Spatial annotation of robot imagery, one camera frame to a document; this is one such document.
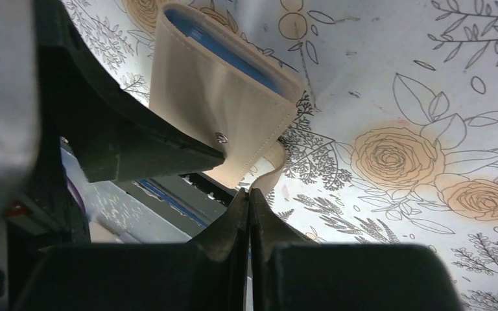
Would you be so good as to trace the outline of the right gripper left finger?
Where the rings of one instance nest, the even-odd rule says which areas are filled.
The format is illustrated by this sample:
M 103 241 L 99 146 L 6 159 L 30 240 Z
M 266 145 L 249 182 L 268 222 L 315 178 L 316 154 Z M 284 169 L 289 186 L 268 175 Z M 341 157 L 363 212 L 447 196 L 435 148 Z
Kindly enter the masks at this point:
M 70 244 L 36 265 L 14 310 L 244 310 L 248 194 L 174 244 Z

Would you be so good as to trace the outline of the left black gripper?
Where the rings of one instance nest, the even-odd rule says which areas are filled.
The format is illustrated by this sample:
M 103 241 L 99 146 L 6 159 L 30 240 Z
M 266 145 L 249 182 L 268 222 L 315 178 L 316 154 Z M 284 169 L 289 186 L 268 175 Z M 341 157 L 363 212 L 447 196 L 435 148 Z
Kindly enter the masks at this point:
M 123 91 L 82 41 L 60 1 L 35 1 L 45 130 L 34 171 L 0 215 L 0 310 L 16 302 L 51 248 L 90 241 L 86 210 L 62 163 L 64 137 L 90 182 L 202 172 L 218 150 L 164 121 Z

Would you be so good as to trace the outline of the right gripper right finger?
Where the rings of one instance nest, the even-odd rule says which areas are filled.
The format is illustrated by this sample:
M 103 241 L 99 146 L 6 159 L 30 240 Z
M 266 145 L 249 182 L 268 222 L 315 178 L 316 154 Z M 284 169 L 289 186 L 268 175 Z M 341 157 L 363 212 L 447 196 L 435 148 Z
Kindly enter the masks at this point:
M 248 195 L 256 310 L 462 310 L 442 261 L 417 244 L 318 244 Z

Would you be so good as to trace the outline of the tan leather card holder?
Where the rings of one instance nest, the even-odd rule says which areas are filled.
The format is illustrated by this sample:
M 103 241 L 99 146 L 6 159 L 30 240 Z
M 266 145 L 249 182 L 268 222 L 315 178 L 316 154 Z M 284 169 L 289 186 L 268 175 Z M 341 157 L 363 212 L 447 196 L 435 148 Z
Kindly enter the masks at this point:
M 268 77 L 272 87 L 184 34 L 174 25 L 174 17 L 193 21 L 197 29 Z M 287 162 L 279 137 L 298 112 L 303 95 L 298 79 L 191 6 L 160 4 L 154 36 L 149 109 L 224 154 L 224 162 L 206 174 L 227 188 L 236 187 L 260 159 L 267 160 L 272 170 L 258 175 L 252 188 L 268 194 Z

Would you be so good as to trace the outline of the blue credit card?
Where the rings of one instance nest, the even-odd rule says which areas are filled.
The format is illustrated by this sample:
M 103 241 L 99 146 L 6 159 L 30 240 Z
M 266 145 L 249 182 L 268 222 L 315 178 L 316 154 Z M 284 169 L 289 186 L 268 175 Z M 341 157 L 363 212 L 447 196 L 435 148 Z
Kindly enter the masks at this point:
M 216 36 L 212 35 L 203 26 L 202 22 L 196 21 L 195 18 L 189 17 L 177 9 L 166 9 L 165 16 L 186 37 L 194 39 L 215 56 L 234 66 L 266 88 L 277 94 L 281 94 L 279 86 L 273 81 L 270 75 L 249 64 L 238 52 L 235 52 L 232 48 L 227 47 L 223 42 L 219 41 Z

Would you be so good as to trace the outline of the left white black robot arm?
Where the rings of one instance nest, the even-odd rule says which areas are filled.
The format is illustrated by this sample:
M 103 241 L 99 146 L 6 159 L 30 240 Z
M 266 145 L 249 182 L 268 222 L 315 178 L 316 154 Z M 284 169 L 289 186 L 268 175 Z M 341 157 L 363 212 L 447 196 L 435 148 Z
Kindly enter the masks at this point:
M 218 150 L 177 130 L 106 72 L 60 1 L 0 1 L 0 310 L 14 266 L 40 250 L 90 241 L 67 178 L 68 139 L 94 181 L 132 181 L 213 168 Z

